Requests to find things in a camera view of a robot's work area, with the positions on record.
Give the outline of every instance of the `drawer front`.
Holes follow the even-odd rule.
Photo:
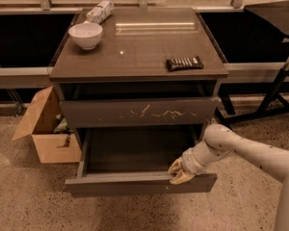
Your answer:
[[[159,100],[62,101],[72,128],[200,124],[211,120],[217,97]]]
[[[71,194],[86,197],[210,192],[216,174],[203,174],[182,185],[170,184],[173,175],[167,172],[169,165],[186,149],[184,146],[195,144],[191,141],[193,129],[178,127],[149,133],[142,129],[88,129],[77,178],[66,180]]]

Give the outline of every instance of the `white bottle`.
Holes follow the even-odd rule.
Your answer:
[[[87,21],[100,24],[113,12],[114,3],[110,0],[103,0],[87,13]]]

